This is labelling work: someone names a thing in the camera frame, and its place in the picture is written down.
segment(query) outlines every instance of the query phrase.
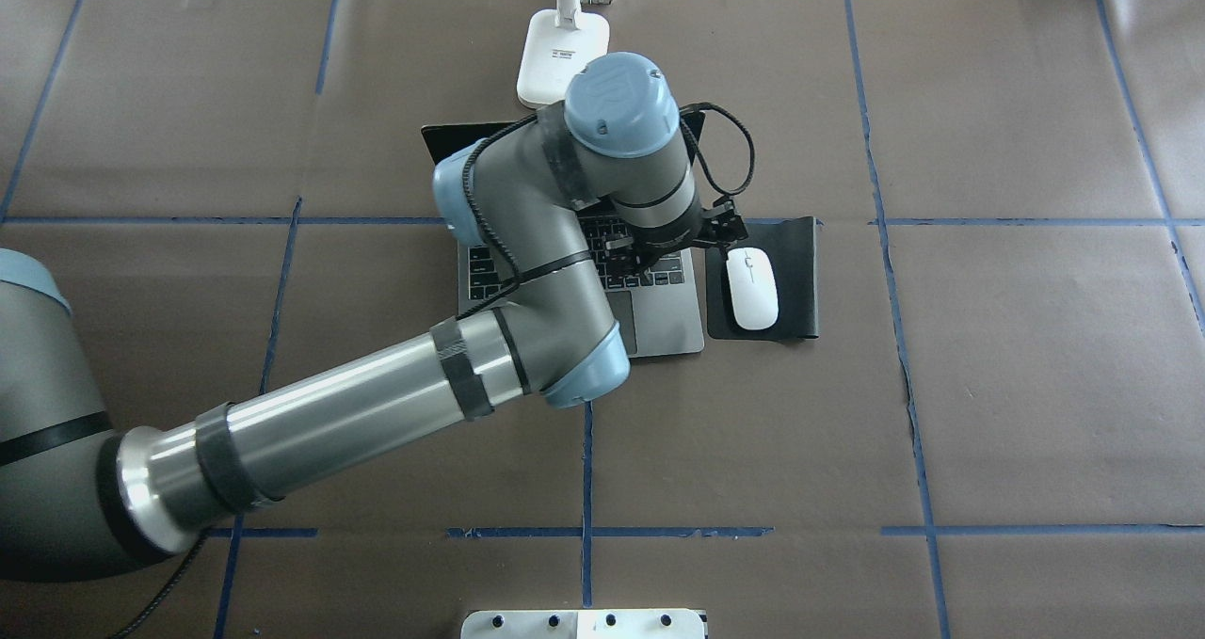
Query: computer mouse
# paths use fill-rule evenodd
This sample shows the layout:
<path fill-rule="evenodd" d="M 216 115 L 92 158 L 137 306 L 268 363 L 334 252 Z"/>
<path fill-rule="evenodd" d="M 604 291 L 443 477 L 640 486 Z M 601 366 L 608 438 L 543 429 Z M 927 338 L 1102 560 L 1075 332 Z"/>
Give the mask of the computer mouse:
<path fill-rule="evenodd" d="M 733 316 L 745 330 L 762 330 L 778 321 L 778 287 L 770 257 L 760 248 L 728 252 L 728 293 Z"/>

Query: silver laptop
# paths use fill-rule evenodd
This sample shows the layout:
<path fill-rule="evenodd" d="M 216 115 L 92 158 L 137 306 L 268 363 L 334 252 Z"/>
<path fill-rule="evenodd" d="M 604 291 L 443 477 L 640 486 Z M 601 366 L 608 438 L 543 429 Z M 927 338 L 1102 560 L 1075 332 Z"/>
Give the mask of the silver laptop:
<path fill-rule="evenodd" d="M 703 116 L 687 117 L 695 136 Z M 423 127 L 423 140 L 437 164 L 445 157 L 487 137 L 506 124 L 446 124 Z M 684 354 L 703 350 L 703 320 L 694 265 L 689 250 L 663 257 L 645 274 L 609 276 L 602 265 L 602 242 L 609 235 L 625 234 L 625 223 L 604 209 L 590 207 L 578 215 L 582 234 L 590 246 L 606 291 L 611 311 L 619 322 L 619 334 L 630 357 Z M 484 247 L 457 245 L 458 311 L 492 295 L 500 282 L 494 260 Z"/>

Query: black mouse pad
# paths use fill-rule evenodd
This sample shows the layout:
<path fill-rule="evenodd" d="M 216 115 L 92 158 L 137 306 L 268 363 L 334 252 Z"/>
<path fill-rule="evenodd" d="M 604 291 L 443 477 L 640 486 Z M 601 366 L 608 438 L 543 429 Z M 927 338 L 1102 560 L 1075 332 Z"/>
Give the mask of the black mouse pad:
<path fill-rule="evenodd" d="M 719 251 L 707 262 L 707 335 L 717 340 L 800 340 L 819 338 L 816 292 L 816 218 L 775 224 L 750 223 L 750 238 L 735 248 L 765 251 L 778 291 L 778 321 L 770 328 L 746 330 L 736 324 L 728 291 L 728 271 Z"/>

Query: robotic arm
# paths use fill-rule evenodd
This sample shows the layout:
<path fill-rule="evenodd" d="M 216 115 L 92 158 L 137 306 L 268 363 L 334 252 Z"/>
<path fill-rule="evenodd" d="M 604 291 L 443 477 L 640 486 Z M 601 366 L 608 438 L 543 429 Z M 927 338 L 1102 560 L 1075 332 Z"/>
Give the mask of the robotic arm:
<path fill-rule="evenodd" d="M 564 102 L 435 170 L 457 239 L 511 268 L 505 303 L 167 432 L 112 429 L 49 274 L 0 250 L 0 576 L 137 569 L 509 399 L 540 392 L 568 408 L 615 389 L 628 357 L 576 211 L 610 199 L 633 233 L 615 242 L 617 264 L 631 268 L 742 239 L 730 199 L 700 206 L 687 142 L 656 65 L 593 61 Z"/>

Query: blue joint cap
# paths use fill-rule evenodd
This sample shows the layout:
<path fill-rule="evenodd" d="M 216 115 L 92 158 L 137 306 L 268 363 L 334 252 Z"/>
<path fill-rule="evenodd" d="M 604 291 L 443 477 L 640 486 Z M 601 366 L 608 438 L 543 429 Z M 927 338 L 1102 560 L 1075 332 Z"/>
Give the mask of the blue joint cap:
<path fill-rule="evenodd" d="M 628 380 L 630 370 L 631 362 L 628 360 L 628 351 L 619 336 L 619 322 L 615 322 L 606 338 L 542 394 L 553 408 L 569 409 L 619 387 Z"/>
<path fill-rule="evenodd" d="M 452 230 L 452 236 L 465 246 L 484 246 L 481 239 L 481 230 L 477 228 L 477 218 L 472 217 L 472 209 L 469 200 L 464 198 L 464 183 L 462 174 L 464 164 L 469 160 L 469 154 L 481 141 L 474 142 L 455 154 L 447 157 L 435 165 L 431 174 L 431 190 L 435 192 L 435 205 L 443 216 L 443 222 Z M 469 172 L 469 184 L 472 184 L 472 172 Z"/>
<path fill-rule="evenodd" d="M 41 263 L 24 253 L 18 253 L 8 248 L 0 248 L 0 282 L 23 286 L 30 291 L 36 291 L 47 295 L 63 305 L 63 309 L 71 313 L 71 305 L 66 298 L 59 293 L 59 287 L 54 286 L 54 277 Z"/>
<path fill-rule="evenodd" d="M 594 152 L 631 159 L 665 147 L 678 128 L 678 109 L 665 75 L 652 60 L 636 53 L 607 53 L 569 82 L 565 123 Z"/>

